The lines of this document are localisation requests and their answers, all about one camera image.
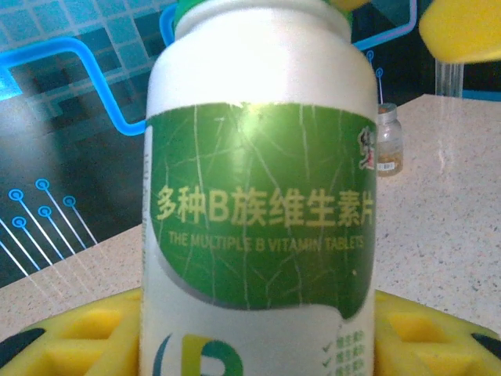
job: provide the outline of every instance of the countertop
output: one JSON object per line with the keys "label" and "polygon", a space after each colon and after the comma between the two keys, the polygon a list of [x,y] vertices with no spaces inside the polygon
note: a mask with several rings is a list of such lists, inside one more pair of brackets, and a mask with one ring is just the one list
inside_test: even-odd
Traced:
{"label": "countertop", "polygon": [[[501,103],[398,109],[404,169],[378,179],[375,286],[501,333]],[[141,282],[141,226],[0,289],[0,341]]]}

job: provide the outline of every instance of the small glass jar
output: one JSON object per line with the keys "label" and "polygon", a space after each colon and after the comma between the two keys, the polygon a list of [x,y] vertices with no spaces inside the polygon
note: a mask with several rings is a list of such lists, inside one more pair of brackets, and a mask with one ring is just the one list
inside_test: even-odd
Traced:
{"label": "small glass jar", "polygon": [[404,145],[402,125],[397,119],[397,106],[379,105],[377,115],[377,174],[393,176],[403,169]]}

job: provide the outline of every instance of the green label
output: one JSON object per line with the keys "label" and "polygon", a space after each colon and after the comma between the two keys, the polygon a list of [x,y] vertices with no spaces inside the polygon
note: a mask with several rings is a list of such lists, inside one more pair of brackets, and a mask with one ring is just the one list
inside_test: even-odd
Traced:
{"label": "green label", "polygon": [[149,126],[150,214],[175,279],[234,309],[357,313],[373,268],[373,122],[325,107],[217,103]]}

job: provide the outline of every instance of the b logo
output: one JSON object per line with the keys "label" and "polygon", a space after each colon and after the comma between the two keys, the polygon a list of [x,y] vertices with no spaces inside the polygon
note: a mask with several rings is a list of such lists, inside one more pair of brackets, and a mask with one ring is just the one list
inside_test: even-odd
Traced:
{"label": "b logo", "polygon": [[[161,375],[161,361],[170,337],[169,335],[158,349],[153,365],[153,376]],[[203,356],[222,363],[224,373],[220,376],[243,376],[242,360],[233,347],[223,341],[193,334],[187,334],[182,339],[181,376],[201,376]]]}

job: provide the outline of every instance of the white plastic bottle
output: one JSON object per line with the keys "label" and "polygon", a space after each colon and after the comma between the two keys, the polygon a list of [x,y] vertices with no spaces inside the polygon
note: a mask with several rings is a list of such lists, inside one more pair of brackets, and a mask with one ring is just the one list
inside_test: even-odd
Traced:
{"label": "white plastic bottle", "polygon": [[377,86],[322,0],[181,0],[151,77],[142,376],[373,374]]}

